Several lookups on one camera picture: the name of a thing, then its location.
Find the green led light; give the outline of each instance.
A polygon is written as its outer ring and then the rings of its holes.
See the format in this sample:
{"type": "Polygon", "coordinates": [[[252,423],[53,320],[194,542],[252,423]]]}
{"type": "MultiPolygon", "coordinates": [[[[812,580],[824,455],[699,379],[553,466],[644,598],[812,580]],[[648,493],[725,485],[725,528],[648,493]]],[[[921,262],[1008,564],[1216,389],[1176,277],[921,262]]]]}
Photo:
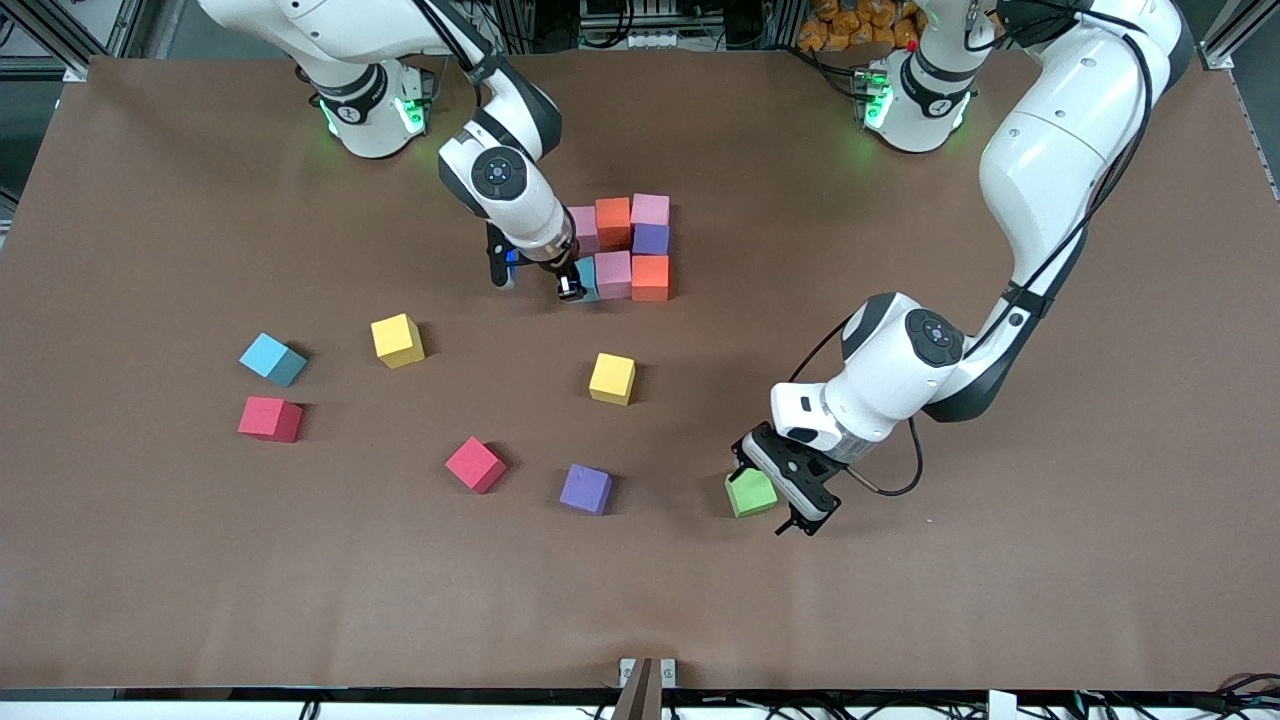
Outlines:
{"type": "Polygon", "coordinates": [[[399,113],[401,120],[404,123],[404,129],[410,135],[417,135],[422,132],[422,111],[417,108],[416,102],[406,102],[399,97],[396,99],[396,111],[399,113]]]}
{"type": "Polygon", "coordinates": [[[325,108],[324,102],[321,102],[320,110],[324,113],[324,119],[329,123],[329,135],[338,137],[338,126],[333,123],[333,115],[329,114],[329,108],[325,108]]]}
{"type": "Polygon", "coordinates": [[[964,99],[960,100],[960,106],[956,108],[956,119],[954,123],[951,123],[951,129],[956,129],[957,127],[960,127],[960,123],[964,122],[964,109],[966,105],[969,105],[970,97],[973,97],[972,92],[964,94],[964,99]]]}
{"type": "Polygon", "coordinates": [[[884,123],[884,115],[888,113],[890,105],[893,104],[893,88],[886,87],[884,92],[872,100],[867,105],[867,124],[873,128],[879,128],[884,123]]]}

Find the robot logo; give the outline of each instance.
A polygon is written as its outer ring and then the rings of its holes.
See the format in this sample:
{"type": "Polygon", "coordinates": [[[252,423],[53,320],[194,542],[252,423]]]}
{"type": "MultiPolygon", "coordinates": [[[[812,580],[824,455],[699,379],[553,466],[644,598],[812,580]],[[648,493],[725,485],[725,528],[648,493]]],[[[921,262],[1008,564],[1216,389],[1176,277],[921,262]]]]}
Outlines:
{"type": "Polygon", "coordinates": [[[351,105],[343,105],[338,108],[338,117],[346,123],[358,123],[360,110],[352,108],[351,105]]]}

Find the blue cube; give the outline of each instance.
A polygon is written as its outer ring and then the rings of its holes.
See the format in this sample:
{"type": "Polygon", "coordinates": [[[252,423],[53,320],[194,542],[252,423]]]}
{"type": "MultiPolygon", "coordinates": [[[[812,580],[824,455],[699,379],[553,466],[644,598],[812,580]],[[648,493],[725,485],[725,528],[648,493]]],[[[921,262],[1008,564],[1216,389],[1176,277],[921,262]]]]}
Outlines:
{"type": "Polygon", "coordinates": [[[604,515],[604,506],[609,502],[612,486],[613,480],[607,473],[581,465],[570,465],[568,477],[564,478],[564,489],[561,492],[561,503],[599,518],[604,515]]]}
{"type": "Polygon", "coordinates": [[[666,255],[671,245],[671,225],[636,223],[631,240],[632,255],[666,255]]]}
{"type": "Polygon", "coordinates": [[[595,302],[600,299],[600,293],[595,291],[595,258],[580,258],[573,265],[577,266],[577,277],[582,281],[586,295],[570,302],[595,302]]]}
{"type": "Polygon", "coordinates": [[[241,355],[241,365],[262,375],[280,387],[293,384],[307,361],[274,337],[261,333],[253,345],[241,355]]]}

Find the yellow cube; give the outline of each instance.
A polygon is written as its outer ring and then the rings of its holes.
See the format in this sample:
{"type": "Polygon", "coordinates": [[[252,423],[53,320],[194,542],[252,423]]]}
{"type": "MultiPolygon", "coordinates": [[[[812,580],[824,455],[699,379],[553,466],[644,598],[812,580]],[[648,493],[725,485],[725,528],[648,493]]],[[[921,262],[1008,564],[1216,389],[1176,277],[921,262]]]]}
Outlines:
{"type": "Polygon", "coordinates": [[[374,331],[374,351],[388,368],[399,368],[426,357],[422,336],[407,314],[401,313],[369,327],[374,331]]]}
{"type": "Polygon", "coordinates": [[[602,352],[595,357],[595,372],[591,373],[591,397],[627,405],[631,402],[631,383],[635,379],[635,360],[602,352]]]}

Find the purple cube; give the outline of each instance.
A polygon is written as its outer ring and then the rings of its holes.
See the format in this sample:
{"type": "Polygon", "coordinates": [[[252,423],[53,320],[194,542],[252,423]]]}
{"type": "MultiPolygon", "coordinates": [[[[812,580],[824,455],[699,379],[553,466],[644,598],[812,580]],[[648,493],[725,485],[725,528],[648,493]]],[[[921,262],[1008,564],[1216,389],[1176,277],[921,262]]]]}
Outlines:
{"type": "Polygon", "coordinates": [[[631,224],[671,224],[671,197],[667,195],[645,195],[637,192],[631,199],[631,224]]]}
{"type": "Polygon", "coordinates": [[[671,225],[636,225],[631,236],[632,255],[666,255],[671,243],[671,225]]]}
{"type": "Polygon", "coordinates": [[[570,208],[573,215],[573,229],[577,231],[577,251],[581,255],[594,255],[600,251],[600,240],[595,234],[595,205],[570,208]]]}
{"type": "Polygon", "coordinates": [[[595,256],[595,291],[600,300],[631,297],[631,252],[618,250],[595,256]]]}
{"type": "Polygon", "coordinates": [[[609,487],[613,480],[607,473],[570,465],[568,477],[564,478],[564,491],[561,492],[561,505],[590,512],[591,515],[604,515],[604,505],[609,501],[609,487]]]}

